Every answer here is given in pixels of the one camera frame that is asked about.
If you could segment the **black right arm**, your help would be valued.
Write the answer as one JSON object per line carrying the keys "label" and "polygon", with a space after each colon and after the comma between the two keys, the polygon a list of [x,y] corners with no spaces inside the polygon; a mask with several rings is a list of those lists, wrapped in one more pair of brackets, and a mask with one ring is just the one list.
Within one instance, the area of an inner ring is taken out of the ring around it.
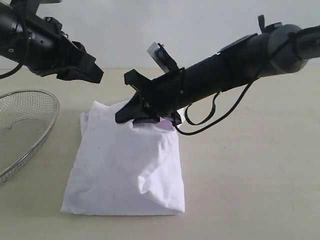
{"label": "black right arm", "polygon": [[180,124],[178,110],[206,97],[260,78],[296,73],[320,56],[320,28],[269,25],[261,34],[246,35],[187,68],[178,67],[159,43],[153,43],[148,53],[164,74],[149,79],[131,70],[124,75],[135,94],[115,114],[118,124],[161,119]]}

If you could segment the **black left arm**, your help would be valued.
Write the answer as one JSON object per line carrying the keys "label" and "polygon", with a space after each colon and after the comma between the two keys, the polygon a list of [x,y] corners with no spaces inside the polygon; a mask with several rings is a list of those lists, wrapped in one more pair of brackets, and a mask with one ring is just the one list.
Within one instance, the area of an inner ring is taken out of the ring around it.
{"label": "black left arm", "polygon": [[56,18],[37,15],[40,5],[55,3],[54,0],[0,3],[0,55],[17,63],[15,68],[1,74],[1,79],[27,67],[40,77],[56,75],[63,81],[101,82],[104,72],[97,66],[96,58],[80,42],[70,40]]}

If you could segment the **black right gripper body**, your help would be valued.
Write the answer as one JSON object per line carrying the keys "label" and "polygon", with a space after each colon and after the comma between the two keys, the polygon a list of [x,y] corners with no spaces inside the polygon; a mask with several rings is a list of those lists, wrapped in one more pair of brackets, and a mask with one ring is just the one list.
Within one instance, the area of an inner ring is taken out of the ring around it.
{"label": "black right gripper body", "polygon": [[183,99],[186,90],[187,69],[170,71],[158,78],[148,79],[135,69],[124,74],[124,83],[140,94],[148,117],[168,119],[179,125],[178,100]]}

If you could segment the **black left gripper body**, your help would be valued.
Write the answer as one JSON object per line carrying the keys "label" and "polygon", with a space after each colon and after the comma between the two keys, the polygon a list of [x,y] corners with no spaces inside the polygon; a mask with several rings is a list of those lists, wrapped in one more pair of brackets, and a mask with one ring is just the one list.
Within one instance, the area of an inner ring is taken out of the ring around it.
{"label": "black left gripper body", "polygon": [[31,72],[45,77],[70,66],[71,40],[62,23],[53,17],[27,16],[25,24],[29,48],[23,64]]}

